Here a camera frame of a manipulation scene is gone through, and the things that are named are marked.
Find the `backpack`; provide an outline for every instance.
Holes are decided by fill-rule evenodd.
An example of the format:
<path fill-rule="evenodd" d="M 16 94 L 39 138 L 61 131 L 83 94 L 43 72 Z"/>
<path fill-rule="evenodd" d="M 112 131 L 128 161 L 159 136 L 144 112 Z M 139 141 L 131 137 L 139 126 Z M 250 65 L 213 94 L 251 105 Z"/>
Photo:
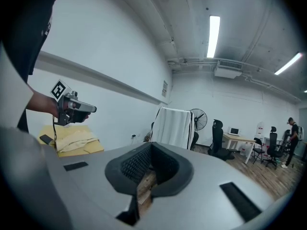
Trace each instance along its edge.
<path fill-rule="evenodd" d="M 297 134 L 298 140 L 304 139 L 304 128 L 301 126 L 298 126 L 298 134 Z"/>

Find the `wooden floor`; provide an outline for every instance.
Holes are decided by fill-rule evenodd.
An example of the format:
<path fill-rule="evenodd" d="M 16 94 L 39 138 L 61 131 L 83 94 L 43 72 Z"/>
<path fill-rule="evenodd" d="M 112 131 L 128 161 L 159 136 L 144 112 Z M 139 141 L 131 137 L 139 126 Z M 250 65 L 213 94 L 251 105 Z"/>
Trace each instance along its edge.
<path fill-rule="evenodd" d="M 207 154 L 208 148 L 195 146 L 194 151 Z M 277 169 L 272 164 L 265 167 L 266 162 L 261 164 L 260 159 L 253 164 L 252 157 L 244 164 L 245 156 L 239 153 L 234 153 L 234 156 L 235 159 L 226 162 L 262 186 L 274 200 L 294 191 L 305 170 L 305 163 L 295 156 L 287 169 L 282 168 L 281 164 Z M 286 157 L 282 157 L 281 161 L 286 161 Z"/>

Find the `standing fan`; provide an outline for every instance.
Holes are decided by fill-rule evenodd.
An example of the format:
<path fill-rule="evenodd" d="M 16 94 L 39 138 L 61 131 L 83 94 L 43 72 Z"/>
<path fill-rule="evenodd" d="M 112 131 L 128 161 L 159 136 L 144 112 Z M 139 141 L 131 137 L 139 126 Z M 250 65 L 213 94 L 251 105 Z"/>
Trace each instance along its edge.
<path fill-rule="evenodd" d="M 201 109 L 192 109 L 191 111 L 194 114 L 194 129 L 203 129 L 207 124 L 207 115 Z"/>

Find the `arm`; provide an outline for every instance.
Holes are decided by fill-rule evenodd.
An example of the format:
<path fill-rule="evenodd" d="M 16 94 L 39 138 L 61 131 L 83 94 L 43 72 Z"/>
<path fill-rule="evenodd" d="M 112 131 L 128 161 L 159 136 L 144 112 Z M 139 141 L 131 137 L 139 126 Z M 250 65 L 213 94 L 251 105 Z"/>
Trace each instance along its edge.
<path fill-rule="evenodd" d="M 290 141 L 293 140 L 295 137 L 297 137 L 297 132 L 296 131 L 293 132 L 293 135 L 290 137 Z"/>
<path fill-rule="evenodd" d="M 55 117 L 58 117 L 58 108 L 56 101 L 49 96 L 35 91 L 30 86 L 29 88 L 32 90 L 33 96 L 30 99 L 26 109 L 36 112 L 50 113 Z"/>

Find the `cable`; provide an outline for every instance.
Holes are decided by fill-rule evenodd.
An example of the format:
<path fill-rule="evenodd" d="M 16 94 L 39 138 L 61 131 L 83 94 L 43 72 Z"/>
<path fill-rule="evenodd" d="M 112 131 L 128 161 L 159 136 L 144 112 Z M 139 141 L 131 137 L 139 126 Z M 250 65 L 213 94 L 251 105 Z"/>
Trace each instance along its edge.
<path fill-rule="evenodd" d="M 53 126 L 53 132 L 54 132 L 54 148 L 58 152 L 58 149 L 57 149 L 57 132 L 56 132 L 56 128 L 54 127 L 54 116 L 52 116 L 52 126 Z"/>

